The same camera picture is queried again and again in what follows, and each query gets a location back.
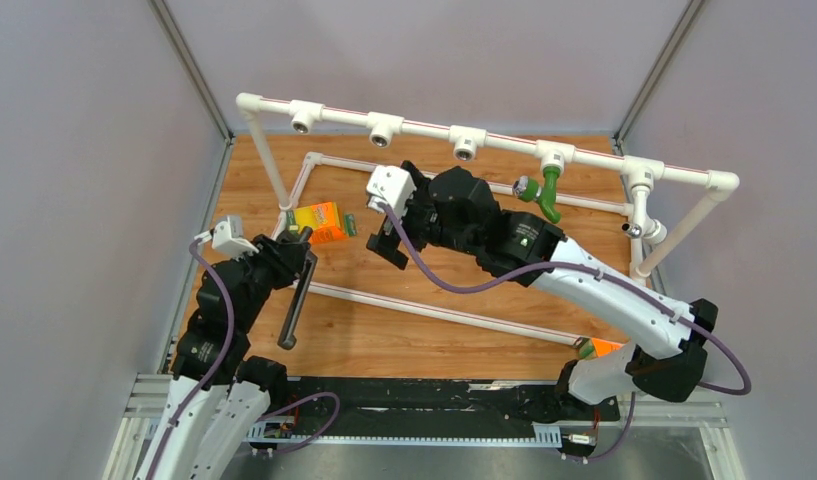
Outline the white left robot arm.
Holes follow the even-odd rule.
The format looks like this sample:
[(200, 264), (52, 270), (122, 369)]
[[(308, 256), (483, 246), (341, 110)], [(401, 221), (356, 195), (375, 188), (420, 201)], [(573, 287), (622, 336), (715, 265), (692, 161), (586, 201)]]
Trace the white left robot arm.
[(215, 227), (190, 243), (205, 269), (197, 308), (178, 340), (159, 426), (136, 478), (218, 479), (258, 417), (286, 408), (285, 366), (249, 356), (248, 334), (270, 295), (298, 283), (280, 337), (293, 344), (317, 262), (309, 235), (246, 240)]

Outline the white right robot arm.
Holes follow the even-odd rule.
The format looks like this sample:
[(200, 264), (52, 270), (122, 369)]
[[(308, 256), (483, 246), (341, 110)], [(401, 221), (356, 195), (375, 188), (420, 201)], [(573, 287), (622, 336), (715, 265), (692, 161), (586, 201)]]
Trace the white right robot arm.
[(712, 303), (683, 302), (633, 281), (545, 219), (503, 208), (485, 180), (460, 167), (429, 178), (410, 162), (378, 166), (366, 192), (369, 207), (385, 215), (367, 246), (396, 267), (427, 246), (466, 254), (492, 285), (555, 295), (625, 333), (620, 349), (564, 366), (554, 402), (565, 417), (632, 392), (680, 403), (700, 385), (717, 317)]

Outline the orange box near right arm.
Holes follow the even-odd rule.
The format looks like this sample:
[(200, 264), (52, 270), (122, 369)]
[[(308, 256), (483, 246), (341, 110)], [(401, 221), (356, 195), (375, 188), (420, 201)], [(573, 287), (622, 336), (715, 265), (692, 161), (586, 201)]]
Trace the orange box near right arm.
[(620, 350), (624, 344), (599, 338), (579, 337), (573, 344), (581, 360), (592, 360)]

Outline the white PVC pipe frame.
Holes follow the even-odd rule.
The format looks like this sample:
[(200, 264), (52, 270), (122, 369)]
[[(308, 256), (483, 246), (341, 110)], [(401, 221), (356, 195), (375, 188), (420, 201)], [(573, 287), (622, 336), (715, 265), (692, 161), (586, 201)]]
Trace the white PVC pipe frame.
[[(651, 284), (657, 265), (739, 186), (732, 172), (671, 166), (477, 127), (437, 125), (251, 93), (238, 94), (235, 105), (278, 203), (278, 230), (286, 226), (285, 214), (297, 206), (323, 200), (331, 191), (347, 199), (350, 189), (357, 188), (354, 206), (361, 216), (362, 233), (377, 233), (385, 215), (366, 206), (367, 182), (376, 166), (401, 163), (397, 158), (352, 160), (313, 152), (303, 159), (301, 170), (293, 172), (270, 147), (262, 124), (266, 114), (283, 116), (297, 134), (309, 134), (321, 125), (356, 127), (376, 149), (397, 144), (402, 137), (424, 138), (434, 153), (449, 158), (445, 166), (421, 161), (416, 167), (424, 175), (434, 177), (454, 167), (466, 169), (489, 184), (503, 208), (530, 212), (546, 221), (536, 203), (522, 202), (513, 195), (512, 185), (523, 175), (542, 184), (542, 169), (559, 167), (556, 208), (562, 219), (553, 225), (608, 266), (670, 298)], [(326, 184), (328, 175), (337, 179), (333, 189)], [(631, 215), (631, 188), (636, 185), (651, 189), (649, 216), (667, 228), (667, 237), (660, 244), (630, 239), (621, 229)], [(349, 253), (361, 254), (372, 266), (371, 278), (352, 282), (347, 273), (328, 274), (314, 284), (316, 294), (559, 344), (571, 344), (581, 336), (629, 342), (622, 330), (563, 298), (510, 281), (492, 285), (490, 275), (466, 254), (427, 246), (405, 270), (368, 251), (363, 241), (330, 249), (328, 255), (346, 266)]]

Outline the black long-handle water faucet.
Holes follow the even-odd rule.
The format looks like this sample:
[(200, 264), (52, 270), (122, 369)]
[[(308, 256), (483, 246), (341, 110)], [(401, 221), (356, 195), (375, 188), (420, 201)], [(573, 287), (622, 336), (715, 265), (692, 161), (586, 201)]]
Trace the black long-handle water faucet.
[(294, 284), (294, 294), (277, 340), (277, 345), (284, 350), (292, 350), (297, 343), (295, 331), (317, 263), (318, 257), (311, 252), (311, 249), (308, 249), (305, 253), (302, 272)]

